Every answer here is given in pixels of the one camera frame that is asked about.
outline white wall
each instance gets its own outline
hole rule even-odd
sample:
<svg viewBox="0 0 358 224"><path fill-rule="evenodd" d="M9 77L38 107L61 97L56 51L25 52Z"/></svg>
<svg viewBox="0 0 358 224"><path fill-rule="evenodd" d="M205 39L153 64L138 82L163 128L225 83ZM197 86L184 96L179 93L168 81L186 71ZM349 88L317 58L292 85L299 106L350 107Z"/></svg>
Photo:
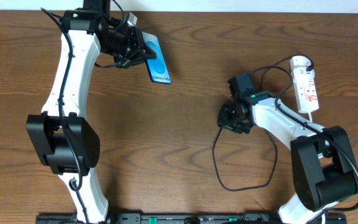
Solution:
<svg viewBox="0 0 358 224"><path fill-rule="evenodd" d="M83 0L0 0L0 9L67 10ZM358 13L358 0L118 0L125 11ZM112 3L112 10L117 7Z"/></svg>

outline power strip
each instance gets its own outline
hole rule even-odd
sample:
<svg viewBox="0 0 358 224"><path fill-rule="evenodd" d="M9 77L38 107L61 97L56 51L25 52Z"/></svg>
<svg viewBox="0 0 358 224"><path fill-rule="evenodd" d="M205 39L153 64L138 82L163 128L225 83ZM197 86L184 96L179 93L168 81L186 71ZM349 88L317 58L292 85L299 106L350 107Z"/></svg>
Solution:
<svg viewBox="0 0 358 224"><path fill-rule="evenodd" d="M298 112L308 113L311 119L310 113L319 108L314 82L314 69L311 71L306 70L311 65L311 62L304 56L292 57L290 64Z"/></svg>

